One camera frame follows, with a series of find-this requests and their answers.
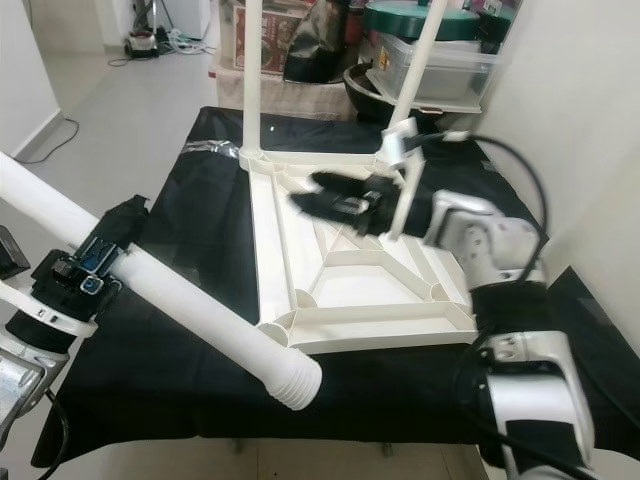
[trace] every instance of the cardboard box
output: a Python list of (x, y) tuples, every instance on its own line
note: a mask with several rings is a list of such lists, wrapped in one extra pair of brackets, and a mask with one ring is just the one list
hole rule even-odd
[[(289, 45), (307, 9), (283, 8), (262, 11), (262, 72), (282, 74)], [(233, 7), (233, 67), (244, 68), (245, 7)]]

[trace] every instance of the baseboard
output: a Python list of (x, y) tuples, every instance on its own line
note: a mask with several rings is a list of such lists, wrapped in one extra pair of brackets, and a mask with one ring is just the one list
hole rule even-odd
[(42, 125), (22, 142), (22, 144), (11, 153), (11, 156), (26, 162), (62, 122), (64, 122), (64, 115), (62, 114), (62, 110), (58, 109), (42, 122)]

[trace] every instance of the black cable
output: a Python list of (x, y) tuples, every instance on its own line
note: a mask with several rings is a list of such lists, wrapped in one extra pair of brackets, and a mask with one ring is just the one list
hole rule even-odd
[(136, 31), (136, 28), (138, 28), (138, 26), (140, 25), (140, 20), (142, 20), (144, 17), (146, 17), (147, 13), (149, 13), (149, 10), (151, 10), (151, 7), (153, 5), (153, 0), (151, 0), (148, 4), (146, 4), (144, 6), (144, 8), (142, 8), (142, 11), (138, 13), (138, 15), (136, 15), (135, 20), (133, 21), (133, 31)]
[(171, 15), (169, 15), (169, 10), (167, 10), (167, 6), (164, 3), (164, 0), (160, 0), (160, 2), (162, 2), (162, 8), (164, 9), (164, 13), (167, 14), (167, 20), (169, 20), (169, 25), (171, 25), (171, 28), (176, 28), (175, 25), (173, 24), (173, 20), (171, 20)]
[[(536, 190), (538, 191), (538, 197), (540, 200), (540, 210), (541, 210), (540, 229), (542, 230), (542, 233), (546, 235), (547, 230), (549, 228), (549, 203), (547, 201), (547, 195), (544, 191), (544, 187), (542, 186), (542, 182), (540, 181), (540, 177), (538, 177), (538, 174), (533, 169), (531, 164), (512, 147), (510, 147), (506, 143), (496, 140), (495, 138), (485, 137), (484, 135), (471, 134), (469, 135), (469, 140), (488, 143), (489, 145), (494, 145), (496, 147), (502, 148), (505, 152), (509, 153), (514, 159), (516, 159), (518, 163), (520, 163), (520, 165), (522, 165), (522, 167), (527, 171), (527, 173), (529, 174), (529, 177), (531, 178), (531, 180), (533, 181), (536, 187)], [(518, 277), (517, 283), (520, 283), (520, 284), (524, 283), (529, 277), (529, 275), (531, 274), (531, 272), (533, 271), (533, 269), (535, 268), (536, 262), (538, 261), (538, 257), (540, 256), (540, 252), (542, 251), (542, 247), (544, 247), (544, 242), (545, 242), (544, 236), (540, 235), (538, 238), (538, 244), (536, 245), (536, 248), (533, 250), (533, 253), (529, 258), (527, 265), (524, 267), (522, 274), (520, 275), (520, 277)]]
[(129, 62), (148, 62), (149, 60), (155, 60), (157, 57), (142, 57), (142, 58), (114, 58), (109, 60), (107, 65), (110, 67), (124, 67)]
[(58, 420), (60, 420), (60, 425), (62, 426), (62, 443), (60, 444), (60, 450), (58, 451), (58, 455), (56, 455), (55, 460), (51, 464), (51, 466), (44, 472), (38, 480), (47, 480), (54, 472), (58, 469), (62, 461), (64, 460), (64, 456), (67, 453), (67, 447), (69, 446), (69, 419), (67, 418), (67, 414), (60, 405), (57, 397), (51, 391), (51, 389), (47, 389), (44, 394), (47, 396), (49, 401), (51, 402), (51, 407), (53, 411), (58, 416)]
[(16, 162), (18, 162), (18, 163), (23, 164), (23, 165), (36, 165), (36, 164), (38, 164), (38, 163), (46, 162), (46, 161), (49, 159), (49, 157), (50, 157), (51, 155), (53, 155), (53, 153), (54, 153), (56, 150), (58, 150), (58, 149), (60, 149), (60, 148), (64, 147), (67, 143), (69, 143), (71, 140), (73, 140), (74, 138), (76, 138), (76, 135), (78, 135), (78, 132), (80, 131), (80, 124), (79, 124), (78, 122), (76, 122), (75, 120), (72, 120), (71, 118), (65, 118), (64, 120), (65, 120), (66, 122), (73, 123), (73, 124), (76, 126), (76, 130), (73, 132), (73, 134), (72, 134), (69, 138), (67, 138), (67, 139), (66, 139), (64, 142), (62, 142), (61, 144), (59, 144), (59, 145), (55, 146), (52, 150), (50, 150), (50, 151), (49, 151), (49, 153), (47, 153), (47, 154), (44, 156), (44, 158), (42, 158), (42, 159), (40, 159), (40, 160), (36, 160), (35, 162), (23, 162), (22, 160), (18, 160), (18, 159), (14, 159), (14, 160), (15, 160)]
[(549, 465), (550, 467), (553, 467), (563, 473), (566, 473), (567, 475), (575, 478), (576, 480), (597, 480), (595, 476), (591, 475), (590, 473), (584, 470), (579, 469), (573, 464), (565, 462), (561, 458), (558, 458), (554, 455), (532, 448), (526, 443), (518, 439), (515, 439), (513, 437), (500, 433), (495, 426), (480, 420), (476, 413), (471, 412), (467, 408), (467, 406), (464, 405), (459, 395), (461, 374), (464, 371), (465, 367), (467, 366), (467, 362), (471, 358), (473, 358), (472, 355), (477, 352), (478, 347), (480, 347), (486, 341), (486, 339), (493, 333), (494, 329), (495, 329), (495, 324), (488, 325), (487, 327), (485, 327), (480, 333), (480, 335), (478, 335), (478, 338), (476, 338), (475, 341), (469, 346), (469, 348), (467, 348), (464, 351), (464, 353), (460, 357), (460, 360), (458, 361), (454, 369), (453, 379), (451, 383), (451, 395), (454, 398), (456, 404), (458, 405), (458, 408), (460, 409), (460, 411), (467, 417), (467, 419), (471, 423), (473, 423), (478, 428), (478, 430), (480, 430), (487, 437), (501, 444), (507, 445), (514, 450), (518, 450), (519, 452), (524, 453), (530, 458), (538, 460), (546, 465)]
[(584, 359), (576, 354), (575, 352), (573, 352), (573, 356), (576, 359), (576, 363), (578, 364), (578, 366), (582, 369), (582, 371), (584, 372), (585, 376), (587, 377), (587, 379), (589, 380), (589, 382), (591, 382), (591, 385), (594, 386), (594, 388), (598, 391), (598, 393), (600, 395), (602, 395), (602, 397), (607, 400), (611, 405), (613, 405), (613, 407), (618, 410), (618, 412), (620, 412), (620, 414), (625, 417), (629, 423), (631, 425), (633, 425), (633, 427), (638, 430), (638, 432), (640, 432), (640, 420), (638, 420), (638, 418), (636, 418), (628, 409), (627, 407), (625, 407), (624, 405), (622, 405), (622, 403), (620, 403), (615, 397), (613, 397), (605, 388), (604, 385), (602, 385), (602, 383), (600, 383), (600, 380), (598, 380), (598, 378), (596, 377), (596, 375), (593, 373), (593, 371), (591, 370), (591, 368), (587, 365), (587, 362), (584, 361)]
[[(447, 141), (446, 137), (447, 137), (447, 133), (419, 134), (419, 135), (416, 135), (415, 137), (405, 139), (404, 148), (407, 151), (413, 150), (414, 148), (424, 145), (425, 143), (430, 143), (434, 141)], [(484, 135), (470, 134), (467, 137), (467, 139), (473, 140), (476, 142), (488, 143), (490, 145), (494, 145), (496, 147), (502, 148), (504, 151), (509, 153), (515, 160), (517, 160), (518, 163), (522, 165), (522, 167), (527, 171), (527, 173), (529, 174), (529, 177), (533, 181), (536, 187), (536, 190), (538, 192), (538, 197), (540, 199), (540, 207), (541, 207), (541, 217), (542, 217), (540, 219), (540, 229), (542, 230), (542, 233), (546, 235), (547, 230), (549, 228), (549, 202), (547, 200), (547, 195), (544, 191), (544, 187), (542, 186), (542, 182), (540, 181), (540, 177), (538, 177), (538, 174), (533, 169), (531, 164), (527, 161), (527, 159), (525, 159), (522, 155), (520, 155), (520, 153), (518, 153), (515, 149), (513, 149), (506, 143), (503, 143), (500, 140), (496, 140), (495, 138), (485, 137)], [(538, 244), (536, 245), (536, 248), (531, 253), (531, 257), (529, 258), (529, 261), (527, 262), (527, 264), (524, 267), (524, 270), (522, 270), (522, 273), (516, 280), (517, 283), (523, 284), (527, 280), (527, 278), (529, 277), (533, 269), (535, 268), (536, 262), (538, 261), (538, 257), (540, 256), (540, 252), (542, 251), (542, 247), (544, 247), (544, 242), (545, 242), (544, 236), (540, 235), (538, 238)]]

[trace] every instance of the green lid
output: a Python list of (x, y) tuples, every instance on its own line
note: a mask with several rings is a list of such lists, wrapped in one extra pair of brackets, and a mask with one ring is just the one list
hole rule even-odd
[[(429, 7), (416, 1), (370, 2), (364, 9), (364, 28), (398, 37), (418, 38)], [(467, 10), (447, 8), (436, 40), (475, 40), (480, 19)]]

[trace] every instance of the plastic storage box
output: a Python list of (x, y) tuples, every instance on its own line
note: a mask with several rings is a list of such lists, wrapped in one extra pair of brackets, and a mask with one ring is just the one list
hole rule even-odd
[[(381, 93), (397, 98), (413, 58), (414, 46), (381, 34), (373, 57), (372, 81)], [(416, 94), (416, 102), (454, 101), (476, 106), (498, 55), (479, 53), (477, 42), (436, 42)]]

